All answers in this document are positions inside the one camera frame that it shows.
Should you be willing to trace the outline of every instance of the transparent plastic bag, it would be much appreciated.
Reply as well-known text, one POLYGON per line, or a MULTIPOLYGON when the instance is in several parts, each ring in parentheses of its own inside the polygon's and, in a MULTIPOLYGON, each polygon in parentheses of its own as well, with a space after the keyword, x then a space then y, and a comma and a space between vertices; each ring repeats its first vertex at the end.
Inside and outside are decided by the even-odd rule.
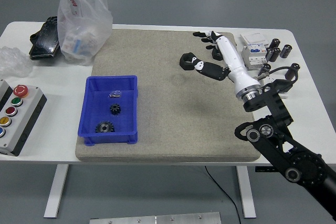
POLYGON ((112 22, 107 0, 60 0, 57 31, 65 58, 89 64, 111 36, 112 22))
POLYGON ((33 70, 33 63, 28 55, 18 48, 0 48, 0 79, 9 76, 27 77, 33 70))

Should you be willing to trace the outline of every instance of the black cylindrical part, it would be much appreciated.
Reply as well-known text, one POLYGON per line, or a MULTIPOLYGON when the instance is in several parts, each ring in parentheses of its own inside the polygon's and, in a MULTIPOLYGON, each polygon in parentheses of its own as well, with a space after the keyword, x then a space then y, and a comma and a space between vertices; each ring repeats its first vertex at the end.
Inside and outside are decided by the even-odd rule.
POLYGON ((271 44, 269 44, 268 48, 275 48, 275 47, 279 47, 280 45, 280 40, 279 39, 273 39, 271 44))
POLYGON ((282 49, 281 53, 280 53, 280 57, 287 58, 291 51, 292 51, 292 46, 291 45, 285 45, 284 48, 282 49))
POLYGON ((260 76, 262 73, 268 73, 270 70, 271 70, 271 65, 265 63, 265 64, 261 67, 258 76, 260 76))
POLYGON ((321 185, 305 188, 336 220, 336 173, 329 166, 326 171, 327 177, 321 185))
POLYGON ((269 58, 269 61, 270 62, 275 62, 278 58, 278 56, 280 55, 281 51, 280 51, 280 48, 278 47, 275 47, 273 48, 274 51, 273 51, 273 54, 271 55, 271 57, 269 58))
MULTIPOLYGON (((291 65, 292 68, 295 68, 296 70, 299 70, 300 69, 300 65, 297 64, 297 63, 293 63, 291 65)), ((291 80, 293 79, 293 77, 295 76, 295 71, 292 70, 292 69, 288 69, 287 73, 285 74, 285 78, 286 80, 291 80)))
POLYGON ((266 58, 266 61, 268 62, 274 52, 274 48, 267 48, 266 51, 267 53, 266 53, 265 58, 266 58))

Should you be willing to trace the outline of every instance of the gray floor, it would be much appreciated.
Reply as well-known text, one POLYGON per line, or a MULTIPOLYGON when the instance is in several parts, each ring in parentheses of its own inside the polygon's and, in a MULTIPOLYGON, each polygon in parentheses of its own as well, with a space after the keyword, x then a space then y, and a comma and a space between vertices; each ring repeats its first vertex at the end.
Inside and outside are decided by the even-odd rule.
MULTIPOLYGON (((1 0, 0 33, 13 21, 45 21, 59 0, 1 0)), ((108 0, 115 24, 288 29, 293 32, 336 126, 336 0, 108 0)), ((88 223, 90 218, 219 211, 238 223, 233 205, 196 166, 70 167, 57 219, 43 219, 55 165, 0 164, 0 223, 88 223)), ((236 201, 233 167, 209 171, 236 201)), ((334 223, 303 189, 279 174, 249 169, 257 219, 242 223, 334 223)))

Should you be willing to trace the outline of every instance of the white table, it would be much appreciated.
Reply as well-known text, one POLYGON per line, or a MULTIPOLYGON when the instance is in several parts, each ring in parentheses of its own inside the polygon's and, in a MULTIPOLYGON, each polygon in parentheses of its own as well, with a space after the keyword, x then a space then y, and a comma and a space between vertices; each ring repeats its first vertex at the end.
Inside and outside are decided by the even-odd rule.
MULTIPOLYGON (((42 24, 38 22, 10 23, 0 37, 0 48, 3 46, 9 48, 17 47, 25 54, 28 54, 31 48, 29 37, 40 30, 42 24)), ((240 33, 251 30, 248 28, 140 25, 114 25, 114 29, 226 31, 235 36, 238 51, 243 48, 243 40, 240 37, 240 33)), ((281 41, 281 45, 290 44, 293 47, 288 59, 278 58, 272 64, 272 68, 289 66, 293 62, 301 66, 299 80, 289 91, 288 99, 284 100, 289 113, 294 119, 294 122, 289 126, 293 138, 313 152, 322 154, 327 164, 335 165, 336 134, 293 34, 288 30, 258 30, 269 41, 273 38, 278 38, 281 41)), ((37 62, 37 66, 34 66, 32 73, 28 77, 5 78, 11 87, 15 87, 18 84, 38 86, 48 99, 21 154, 18 157, 0 155, 0 162, 58 164, 45 217, 56 217, 68 165, 83 164, 75 156, 75 146, 85 80, 86 77, 91 75, 91 71, 92 66, 69 65, 63 60, 57 60, 53 66, 46 66, 46 64, 37 62)), ((253 112, 255 119, 262 118, 266 114, 269 114, 267 108, 253 112)), ((256 161, 248 163, 206 164, 237 166, 245 217, 255 217, 246 166, 270 165, 269 162, 261 156, 256 161)))

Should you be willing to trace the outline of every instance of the black cable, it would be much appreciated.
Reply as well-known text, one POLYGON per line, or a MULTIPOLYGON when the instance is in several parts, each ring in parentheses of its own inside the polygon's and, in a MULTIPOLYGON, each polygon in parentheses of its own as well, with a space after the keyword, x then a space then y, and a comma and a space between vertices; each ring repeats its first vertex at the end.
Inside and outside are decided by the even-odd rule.
POLYGON ((293 68, 293 67, 280 67, 280 68, 276 68, 276 69, 270 71, 269 74, 272 74, 272 73, 274 73, 276 71, 279 71, 279 70, 282 70, 282 69, 290 69, 290 70, 294 71, 295 80, 292 81, 291 84, 294 84, 298 80, 298 78, 299 78, 299 76, 298 76, 298 69, 293 68))
POLYGON ((208 169, 205 167, 205 170, 206 172, 208 173, 208 175, 210 176, 210 178, 215 182, 215 184, 220 188, 220 190, 232 201, 233 205, 235 206, 236 208, 236 212, 237 212, 237 216, 238 216, 238 220, 239 220, 239 224, 242 224, 241 223, 241 220, 240 220, 240 215, 239 215, 239 212, 238 212, 238 208, 237 208, 237 205, 236 203, 233 201, 233 199, 229 196, 229 194, 227 194, 226 191, 224 191, 224 189, 222 189, 222 187, 219 185, 219 183, 217 183, 217 181, 211 176, 211 174, 209 173, 208 169))

